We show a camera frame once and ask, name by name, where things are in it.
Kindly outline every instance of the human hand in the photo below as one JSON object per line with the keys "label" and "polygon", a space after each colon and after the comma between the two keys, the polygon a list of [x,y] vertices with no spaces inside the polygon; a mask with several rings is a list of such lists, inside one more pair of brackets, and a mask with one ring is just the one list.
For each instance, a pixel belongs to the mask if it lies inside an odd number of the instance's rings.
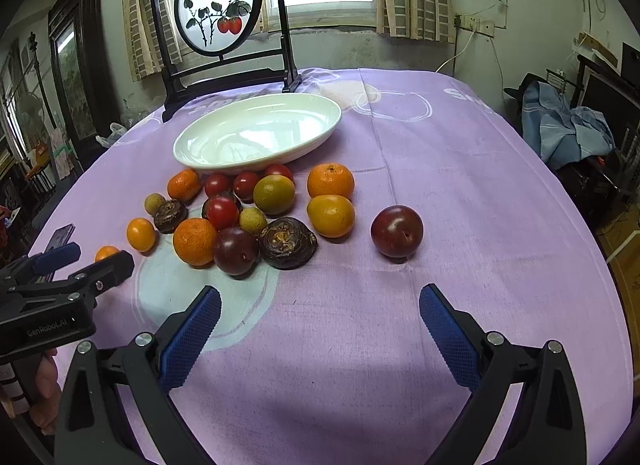
{"label": "human hand", "polygon": [[[36,388],[40,393],[40,400],[32,405],[29,414],[34,424],[37,425],[42,434],[53,434],[56,430],[56,416],[58,415],[58,404],[60,403],[60,395],[62,391],[58,385],[58,367],[53,357],[58,354],[58,350],[47,350],[46,356],[43,356],[40,367],[36,373]],[[14,418],[15,413],[8,398],[2,393],[2,405],[9,414],[10,418]]]}

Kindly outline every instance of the green-yellow fruit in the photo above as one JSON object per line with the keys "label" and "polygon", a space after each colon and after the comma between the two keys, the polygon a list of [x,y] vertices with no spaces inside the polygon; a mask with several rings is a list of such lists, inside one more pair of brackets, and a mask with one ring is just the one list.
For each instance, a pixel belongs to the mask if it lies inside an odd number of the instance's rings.
{"label": "green-yellow fruit", "polygon": [[145,198],[145,210],[151,216],[155,216],[160,206],[165,202],[164,196],[157,192],[150,194]]}
{"label": "green-yellow fruit", "polygon": [[255,206],[270,216],[290,209],[295,197],[296,187],[293,182],[281,174],[265,176],[254,187]]}
{"label": "green-yellow fruit", "polygon": [[240,228],[254,236],[259,236],[267,226],[267,218],[256,207],[247,207],[240,213]]}

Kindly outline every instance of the white cable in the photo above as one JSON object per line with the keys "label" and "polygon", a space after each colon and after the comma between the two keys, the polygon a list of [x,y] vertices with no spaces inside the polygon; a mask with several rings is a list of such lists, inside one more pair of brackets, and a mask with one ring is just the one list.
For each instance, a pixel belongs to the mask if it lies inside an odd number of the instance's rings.
{"label": "white cable", "polygon": [[582,38],[582,41],[580,41],[580,43],[579,43],[579,44],[578,44],[578,46],[576,47],[576,49],[578,50],[578,52],[574,52],[574,51],[573,51],[573,49],[572,49],[572,52],[569,54],[569,57],[567,57],[567,58],[564,60],[564,64],[566,64],[566,62],[567,62],[569,59],[571,59],[574,55],[577,57],[577,55],[580,53],[580,47],[582,46],[582,44],[584,43],[584,41],[585,41],[588,37],[589,37],[589,35],[588,35],[588,34],[585,34],[585,35],[584,35],[584,37]]}
{"label": "white cable", "polygon": [[498,59],[498,51],[495,49],[494,38],[491,39],[491,46],[494,49],[495,61],[498,63],[498,70],[500,70],[500,95],[502,96],[502,104],[504,104],[504,112],[507,112],[507,101],[504,99],[504,75],[502,74],[502,67],[500,66],[500,59]]}
{"label": "white cable", "polygon": [[471,44],[471,39],[474,38],[474,35],[476,34],[476,31],[474,30],[473,32],[471,32],[471,37],[469,38],[469,40],[466,42],[466,46],[462,49],[462,52],[460,52],[457,55],[454,55],[453,57],[451,57],[450,59],[447,59],[446,61],[444,61],[442,63],[442,65],[440,65],[440,67],[436,70],[436,73],[440,73],[440,70],[442,70],[442,68],[444,68],[449,62],[451,62],[452,60],[454,60],[457,57],[460,57],[462,54],[465,53],[465,50],[469,47],[469,45]]}

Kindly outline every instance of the blue gripper pad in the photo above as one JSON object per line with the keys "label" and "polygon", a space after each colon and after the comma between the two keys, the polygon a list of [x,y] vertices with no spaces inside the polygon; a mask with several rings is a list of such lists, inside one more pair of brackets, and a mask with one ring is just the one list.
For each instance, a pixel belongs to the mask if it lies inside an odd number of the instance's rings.
{"label": "blue gripper pad", "polygon": [[453,378],[458,385],[468,387],[471,393],[475,393],[481,381],[478,372],[479,355],[453,317],[452,312],[455,310],[448,302],[445,305],[430,285],[425,286],[420,292],[418,305],[420,316]]}
{"label": "blue gripper pad", "polygon": [[165,393],[184,384],[220,320],[221,310],[220,293],[206,286],[184,313],[174,314],[185,315],[185,319],[159,358],[158,381]]}
{"label": "blue gripper pad", "polygon": [[33,264],[34,275],[48,275],[75,263],[80,259],[80,247],[77,243],[68,243],[52,251],[41,254]]}

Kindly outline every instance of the finger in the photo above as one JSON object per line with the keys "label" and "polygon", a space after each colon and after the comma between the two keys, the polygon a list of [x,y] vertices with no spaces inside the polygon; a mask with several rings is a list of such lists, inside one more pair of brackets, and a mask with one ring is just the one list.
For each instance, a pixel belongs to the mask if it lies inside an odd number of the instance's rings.
{"label": "finger", "polygon": [[56,432],[56,422],[57,420],[54,419],[49,425],[40,429],[42,431],[42,434],[44,436],[50,436],[54,434]]}
{"label": "finger", "polygon": [[55,420],[58,415],[58,404],[60,403],[61,394],[60,386],[56,384],[56,388],[49,398],[41,399],[29,410],[31,419],[35,425],[44,428]]}
{"label": "finger", "polygon": [[49,398],[58,385],[58,367],[53,362],[53,357],[41,360],[38,372],[36,373],[36,387],[38,392]]}

